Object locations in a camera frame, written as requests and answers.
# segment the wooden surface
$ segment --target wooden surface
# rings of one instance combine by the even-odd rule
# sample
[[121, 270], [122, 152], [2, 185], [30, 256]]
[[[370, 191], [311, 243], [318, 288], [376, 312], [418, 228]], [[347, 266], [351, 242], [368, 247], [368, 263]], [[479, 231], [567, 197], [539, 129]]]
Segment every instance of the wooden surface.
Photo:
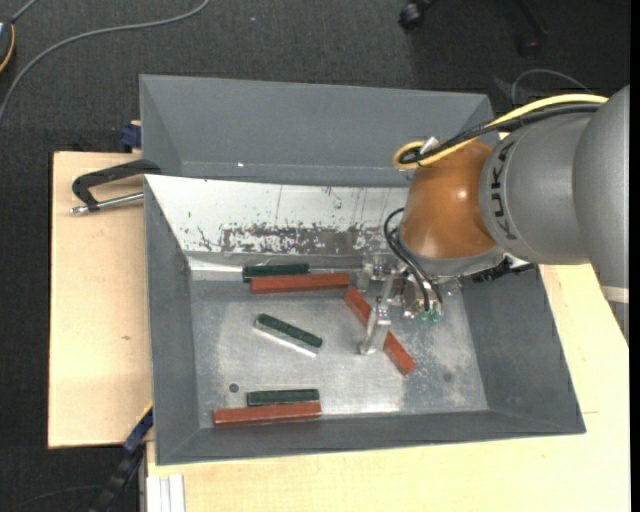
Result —
[[[142, 202], [73, 216], [71, 183], [139, 156], [54, 156], [49, 446], [121, 443], [151, 400]], [[96, 188], [106, 199], [142, 180]]]
[[[73, 176], [134, 158], [55, 157], [51, 446], [122, 442], [150, 397], [142, 209], [66, 213]], [[627, 344], [589, 266], [543, 277], [584, 435], [162, 467], [149, 443], [146, 469], [184, 475], [188, 512], [629, 510]]]

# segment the red bar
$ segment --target red bar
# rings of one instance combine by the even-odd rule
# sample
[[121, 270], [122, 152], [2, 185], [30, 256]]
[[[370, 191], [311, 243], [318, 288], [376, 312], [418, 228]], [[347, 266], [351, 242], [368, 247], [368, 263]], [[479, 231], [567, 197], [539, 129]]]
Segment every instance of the red bar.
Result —
[[349, 274], [304, 274], [297, 276], [254, 277], [251, 293], [310, 292], [349, 286]]
[[[367, 325], [369, 319], [369, 313], [371, 312], [371, 306], [367, 303], [365, 298], [355, 288], [349, 288], [344, 294], [344, 301], [349, 309], [353, 311], [362, 325]], [[389, 359], [396, 365], [396, 368], [402, 373], [407, 375], [411, 370], [416, 367], [416, 363], [411, 356], [407, 353], [398, 339], [391, 333], [387, 333], [387, 337], [384, 340], [384, 353], [387, 354]]]
[[213, 411], [213, 424], [216, 427], [226, 427], [234, 425], [283, 423], [312, 420], [319, 418], [321, 414], [322, 409], [320, 408], [320, 402], [238, 407]]

